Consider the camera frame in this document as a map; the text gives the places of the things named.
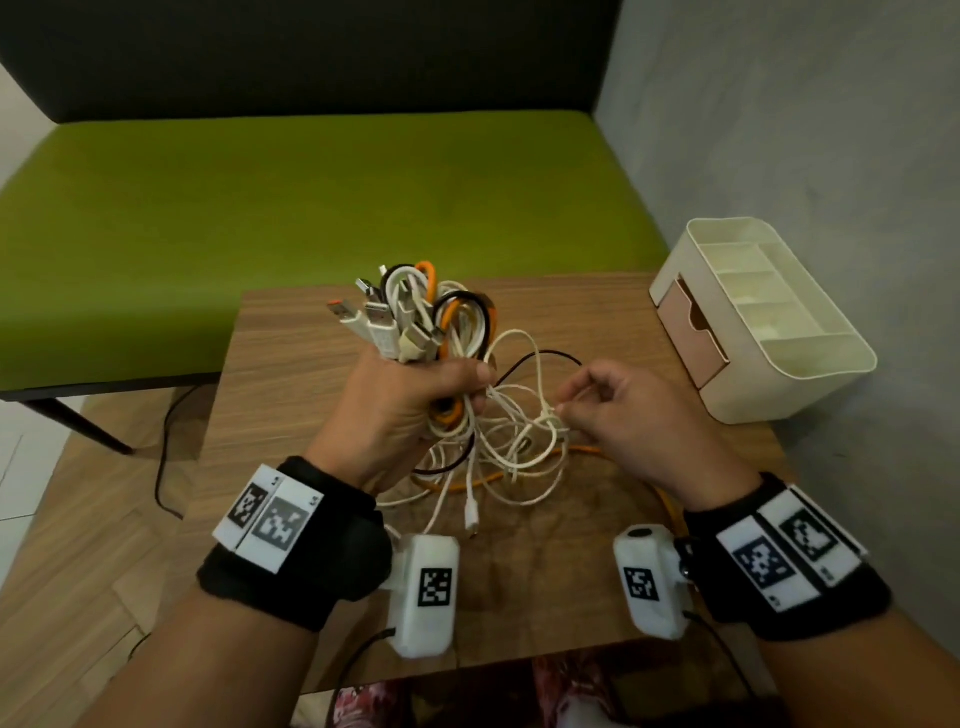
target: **black wrist strap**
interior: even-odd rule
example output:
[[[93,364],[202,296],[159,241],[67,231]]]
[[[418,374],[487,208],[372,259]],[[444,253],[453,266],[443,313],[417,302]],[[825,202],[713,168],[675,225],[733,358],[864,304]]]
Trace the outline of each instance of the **black wrist strap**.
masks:
[[[301,457],[277,470],[324,494],[282,567],[270,573],[217,545],[197,578],[208,594],[319,632],[339,599],[357,601],[386,581],[393,545],[372,496]]]
[[[859,547],[802,494],[791,489],[802,507],[779,527],[760,514],[787,491],[775,475],[762,476],[760,488],[741,500],[712,511],[684,513],[690,536],[677,540],[677,550],[713,618],[746,622],[763,640],[786,642],[834,632],[885,613],[892,602],[890,589],[872,567],[859,560]],[[747,519],[760,535],[731,553],[717,537],[726,538]],[[790,538],[791,534],[798,538],[797,533],[802,536],[799,543]],[[835,548],[858,552],[852,561],[856,566],[839,580],[822,566],[831,563]],[[784,609],[772,592],[786,578],[804,585],[812,598]]]

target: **wrist strap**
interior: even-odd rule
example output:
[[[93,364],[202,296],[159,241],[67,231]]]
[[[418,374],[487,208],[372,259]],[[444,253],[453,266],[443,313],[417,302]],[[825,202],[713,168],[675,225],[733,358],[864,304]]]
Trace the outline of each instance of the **wrist strap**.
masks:
[[[713,618],[783,642],[886,612],[890,589],[866,550],[800,489],[762,476],[741,500],[684,513],[690,537],[677,550]]]
[[[261,466],[214,537],[197,572],[208,594],[313,632],[339,599],[376,590],[393,564],[376,500],[300,457]]]

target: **bench leg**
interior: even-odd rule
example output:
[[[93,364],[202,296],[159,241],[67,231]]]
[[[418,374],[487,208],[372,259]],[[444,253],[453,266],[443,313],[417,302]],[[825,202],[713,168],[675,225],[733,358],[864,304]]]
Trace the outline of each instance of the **bench leg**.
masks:
[[[117,440],[113,435],[104,432],[100,427],[92,423],[79,412],[70,409],[60,400],[27,400],[21,404],[28,409],[34,410],[37,414],[43,415],[55,423],[60,423],[69,427],[74,432],[79,432],[84,437],[88,437],[95,443],[110,448],[121,455],[133,455],[133,448]]]

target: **concrete wall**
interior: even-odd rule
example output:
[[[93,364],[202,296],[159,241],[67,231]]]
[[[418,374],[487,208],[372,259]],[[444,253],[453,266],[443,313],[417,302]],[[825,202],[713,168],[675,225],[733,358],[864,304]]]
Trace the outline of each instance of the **concrete wall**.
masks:
[[[0,187],[53,128],[0,65]]]
[[[767,220],[874,346],[778,435],[960,655],[958,48],[950,0],[626,0],[596,117],[669,242]]]

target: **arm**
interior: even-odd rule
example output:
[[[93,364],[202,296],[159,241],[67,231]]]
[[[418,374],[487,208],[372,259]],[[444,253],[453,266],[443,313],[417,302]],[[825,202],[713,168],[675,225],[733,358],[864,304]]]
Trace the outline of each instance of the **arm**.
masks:
[[[348,485],[385,490],[409,474],[429,445],[421,438],[430,402],[491,381],[490,367],[472,359],[401,365],[369,347],[304,457]],[[289,725],[316,646],[317,635],[302,627],[195,588],[78,726]]]
[[[593,362],[557,400],[571,427],[687,511],[722,507],[760,485],[706,413],[650,372]],[[896,610],[760,649],[798,725],[960,725],[960,665]]]

